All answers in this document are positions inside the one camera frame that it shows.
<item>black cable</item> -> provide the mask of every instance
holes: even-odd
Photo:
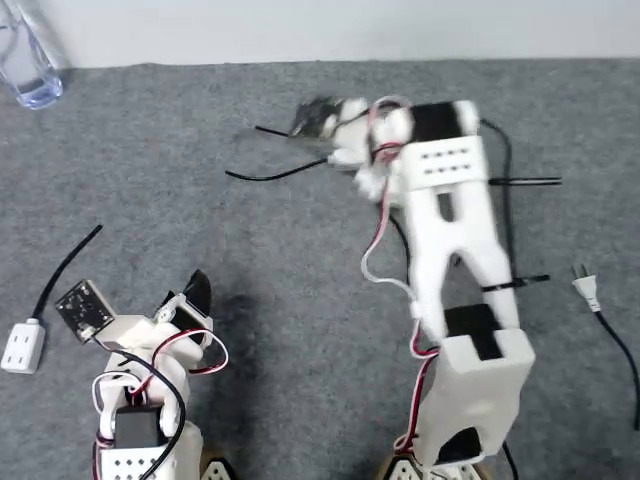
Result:
[[[504,455],[505,457],[507,457],[507,462],[509,462],[509,466],[511,467],[513,480],[519,480],[520,475],[518,474],[518,467],[516,466],[515,460],[511,456],[511,451],[509,450],[509,446],[507,445],[506,441],[502,444],[502,449],[504,450]]]
[[[618,344],[622,353],[624,353],[624,356],[627,357],[627,362],[629,362],[629,367],[631,367],[631,373],[633,374],[633,385],[636,392],[636,411],[633,419],[633,428],[636,432],[640,431],[640,379],[638,378],[638,367],[636,366],[636,362],[627,345],[622,341],[609,322],[607,322],[607,319],[604,317],[602,312],[593,312],[593,314],[607,333],[611,335],[611,338],[613,338],[613,340]]]
[[[502,178],[509,180],[511,178],[511,170],[513,164],[513,145],[511,139],[502,128],[486,118],[480,120],[485,127],[490,128],[502,139],[504,143],[504,165],[502,168]],[[504,232],[507,244],[507,255],[509,257],[509,268],[511,270],[511,278],[518,278],[518,263],[516,261],[516,240],[513,231],[513,209],[511,207],[511,190],[509,186],[502,186],[502,208],[504,212]]]
[[[95,237],[100,230],[102,230],[102,225],[98,225],[96,228],[94,228],[91,233],[84,237],[84,239],[78,245],[76,245],[76,247],[71,250],[71,252],[69,252],[69,255],[67,255],[65,259],[62,260],[62,263],[60,263],[56,271],[53,272],[53,275],[51,275],[49,282],[44,287],[44,290],[42,290],[40,298],[38,298],[38,303],[36,303],[36,308],[33,309],[33,313],[31,314],[31,318],[42,320],[42,313],[44,312],[44,308],[47,305],[47,301],[49,300],[51,291],[53,290],[53,287],[55,287],[58,278],[60,278],[60,275],[62,275],[64,269],[67,268],[67,266],[73,261],[74,258],[76,258],[76,255],[78,255],[78,253],[80,253],[80,251],[87,246],[87,243],[93,240],[93,237]]]
[[[289,134],[288,133],[281,132],[280,130],[273,130],[271,128],[261,127],[260,125],[256,125],[253,128],[255,130],[259,131],[259,132],[268,133],[270,135],[276,135],[278,137],[287,137],[287,138],[289,138]]]
[[[178,427],[176,428],[176,433],[173,435],[173,437],[171,437],[171,440],[169,440],[169,442],[167,443],[167,446],[162,451],[162,453],[158,456],[157,460],[153,462],[153,464],[147,469],[146,472],[144,472],[144,474],[142,474],[142,476],[138,477],[138,480],[148,480],[153,476],[153,474],[158,470],[158,468],[160,468],[162,463],[171,454],[176,444],[180,440],[180,435],[182,435],[182,431],[184,430],[184,425],[187,421],[187,406],[185,405],[184,399],[182,398],[182,395],[180,395],[180,391],[176,388],[176,386],[173,383],[171,383],[171,381],[169,381],[169,379],[165,377],[162,374],[162,372],[160,372],[153,365],[145,362],[143,359],[141,359],[137,355],[134,355],[133,353],[129,353],[124,350],[118,350],[118,349],[112,350],[108,347],[105,347],[99,342],[96,342],[96,343],[98,343],[98,345],[100,345],[102,348],[104,348],[108,352],[122,355],[127,360],[131,362],[135,362],[145,367],[147,370],[149,370],[149,372],[151,372],[155,377],[158,377],[158,379],[167,386],[167,388],[171,391],[171,393],[175,395],[176,400],[178,401],[178,409],[180,410],[180,416],[178,418]]]
[[[489,179],[489,185],[502,187],[549,187],[562,185],[562,177],[494,177]]]
[[[279,180],[281,178],[288,177],[289,175],[302,172],[303,170],[308,170],[309,168],[313,168],[324,163],[327,163],[327,159],[321,158],[320,160],[314,160],[313,162],[301,165],[300,167],[296,167],[292,170],[287,170],[285,172],[281,172],[276,175],[270,175],[268,177],[250,177],[248,175],[242,175],[241,173],[232,172],[231,170],[225,170],[224,173],[226,173],[230,177],[237,178],[238,180],[245,180],[247,182],[271,182],[272,180]]]
[[[398,232],[398,236],[400,237],[400,241],[402,242],[402,246],[404,248],[404,257],[407,265],[406,281],[407,285],[411,285],[411,278],[409,276],[409,268],[411,267],[411,250],[409,248],[409,241],[407,240],[407,236],[405,235],[400,222],[398,222],[398,220],[392,214],[389,214],[389,221],[395,227],[396,231]]]

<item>white plastic part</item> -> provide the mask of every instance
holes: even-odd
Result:
[[[162,454],[166,445],[153,448],[109,448],[100,452],[101,480],[137,480]],[[202,434],[193,423],[185,424],[180,440],[162,466],[156,480],[199,480]]]
[[[202,326],[202,328],[207,328],[209,330],[213,329],[213,319],[211,317],[203,315],[202,312],[191,305],[184,293],[177,294],[166,304],[164,304],[156,312],[155,321],[158,324],[170,322],[175,316],[177,309],[184,310],[186,313],[188,313],[192,319],[196,320]],[[203,335],[200,347],[204,350],[209,345],[211,345],[211,337],[209,335]]]
[[[213,460],[202,473],[201,480],[232,480],[224,463]]]
[[[44,347],[45,329],[35,318],[16,323],[11,329],[0,367],[11,373],[33,374]]]
[[[420,404],[413,441],[421,465],[434,465],[442,446],[470,427],[478,432],[482,452],[464,463],[476,463],[500,450],[518,414],[520,391],[535,354],[520,329],[498,330],[495,339],[503,358],[484,361],[468,336],[441,342],[435,379]]]
[[[130,350],[146,362],[151,362],[152,350]],[[106,372],[114,370],[130,371],[138,378],[144,380],[149,372],[146,368],[135,362],[127,362],[122,365],[122,356],[112,354],[105,368]],[[189,400],[189,382],[186,369],[170,355],[160,354],[156,359],[156,368],[160,370],[171,383],[178,389],[185,403]],[[124,391],[119,380],[105,379],[100,382],[100,396],[104,404],[100,415],[100,434],[106,439],[113,439],[114,419],[116,410],[127,405]],[[171,437],[178,427],[178,401],[167,386],[157,378],[153,378],[147,387],[147,397],[154,405],[163,405],[160,412],[160,429]]]
[[[458,114],[458,123],[464,135],[477,135],[480,126],[480,115],[475,104],[469,100],[458,100],[453,102]]]
[[[482,480],[473,465],[465,464],[459,467],[439,467],[422,472],[408,458],[398,460],[387,477],[388,480]]]
[[[411,280],[424,313],[422,327],[440,342],[447,329],[441,290],[452,254],[465,261],[480,286],[509,283],[506,252],[498,241],[487,166],[479,137],[413,143],[398,162],[404,185],[404,212],[411,245]],[[453,219],[440,212],[438,196],[449,194]],[[484,294],[503,328],[517,328],[513,289]]]
[[[406,191],[488,179],[478,136],[411,143],[402,149],[398,161]]]

